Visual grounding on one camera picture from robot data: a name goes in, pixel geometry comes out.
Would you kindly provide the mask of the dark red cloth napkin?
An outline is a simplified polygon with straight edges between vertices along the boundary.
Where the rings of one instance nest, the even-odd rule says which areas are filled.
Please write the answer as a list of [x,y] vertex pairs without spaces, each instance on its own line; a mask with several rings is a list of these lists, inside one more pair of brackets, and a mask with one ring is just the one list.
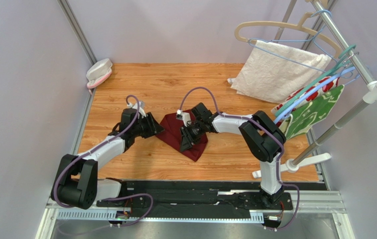
[[208,138],[206,135],[203,135],[201,137],[199,144],[194,145],[192,148],[184,152],[180,152],[180,128],[184,126],[183,121],[176,119],[176,114],[171,113],[165,115],[159,124],[164,128],[164,131],[156,135],[158,139],[162,140],[171,148],[176,150],[178,153],[184,155],[192,161],[198,161],[198,159],[202,156],[208,144]]

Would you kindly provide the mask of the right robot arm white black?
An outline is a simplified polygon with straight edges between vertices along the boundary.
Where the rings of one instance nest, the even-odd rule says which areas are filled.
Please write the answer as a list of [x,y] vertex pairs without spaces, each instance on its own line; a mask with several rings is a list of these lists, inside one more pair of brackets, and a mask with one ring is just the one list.
[[212,113],[203,103],[195,106],[191,113],[178,110],[176,118],[183,121],[180,128],[180,152],[199,144],[206,133],[232,133],[241,135],[252,155],[260,161],[261,201],[274,205],[283,194],[279,183],[278,156],[286,142],[284,133],[263,111],[253,115],[234,116],[217,111]]

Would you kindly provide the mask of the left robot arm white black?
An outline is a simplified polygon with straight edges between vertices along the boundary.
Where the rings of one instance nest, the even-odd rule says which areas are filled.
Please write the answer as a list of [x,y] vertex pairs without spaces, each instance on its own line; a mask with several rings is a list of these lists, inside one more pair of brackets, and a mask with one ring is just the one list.
[[99,169],[125,153],[137,137],[149,138],[163,131],[164,128],[152,113],[125,109],[121,121],[100,144],[81,154],[66,154],[62,157],[51,199],[63,208],[88,209],[97,201],[117,198],[123,182],[117,179],[99,179]]

